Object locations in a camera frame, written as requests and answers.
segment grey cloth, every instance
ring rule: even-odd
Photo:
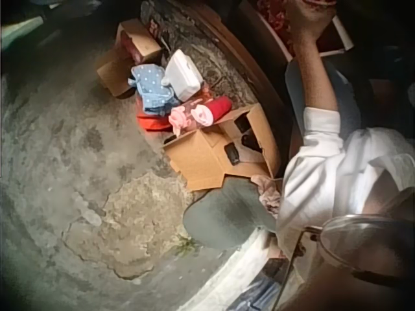
[[[354,98],[353,88],[346,78],[329,62],[323,60],[323,63],[337,99],[341,120],[340,136],[346,140],[352,132],[361,127],[361,113]],[[304,135],[304,87],[300,68],[296,60],[287,66],[285,83],[287,84],[298,127],[300,128],[301,135]]]
[[[228,249],[243,244],[256,227],[274,232],[276,221],[259,201],[256,185],[246,178],[227,177],[222,188],[189,206],[183,223],[203,245]]]

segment cardboard box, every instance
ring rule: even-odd
[[[242,137],[235,120],[245,116],[262,149],[264,161],[233,166],[224,147]],[[260,174],[273,178],[280,165],[278,147],[260,104],[233,110],[214,125],[186,133],[163,148],[173,169],[187,180],[189,190],[220,188],[225,175],[250,178]]]
[[[125,56],[121,49],[109,50],[95,64],[100,83],[115,97],[131,89],[127,80],[132,66],[134,66],[133,59]]]
[[[137,18],[123,21],[118,25],[115,38],[116,48],[121,47],[121,31],[125,31],[132,40],[132,43],[140,53],[142,63],[156,62],[158,60],[161,47]]]
[[[138,19],[120,23],[114,48],[102,55],[95,63],[100,83],[115,97],[132,88],[127,80],[131,75],[131,68],[135,66],[133,58],[121,45],[122,30],[131,38],[135,48],[139,51],[142,63],[157,62],[161,54],[161,47]]]

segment white cloth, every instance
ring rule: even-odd
[[[338,112],[306,108],[304,124],[303,147],[285,172],[277,219],[278,244],[288,258],[305,226],[320,226],[334,216],[362,213],[384,170],[399,190],[415,187],[414,149],[394,130],[357,130],[343,146],[338,136]],[[306,238],[302,244],[307,251],[296,259],[295,268],[305,281],[316,244]]]

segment patterned fabric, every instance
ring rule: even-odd
[[[128,84],[137,88],[143,99],[143,111],[147,115],[164,117],[180,104],[174,97],[173,88],[161,84],[164,77],[162,67],[154,64],[139,65],[133,67],[131,73],[134,79],[128,79]]]

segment red cloth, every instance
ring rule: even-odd
[[[137,106],[137,123],[146,131],[167,131],[171,130],[172,126],[169,122],[169,117],[159,117],[156,115],[147,115],[143,111],[143,102],[141,97],[136,95]]]
[[[232,109],[232,102],[226,96],[221,96],[209,102],[205,102],[204,105],[212,112],[213,122],[218,121]]]

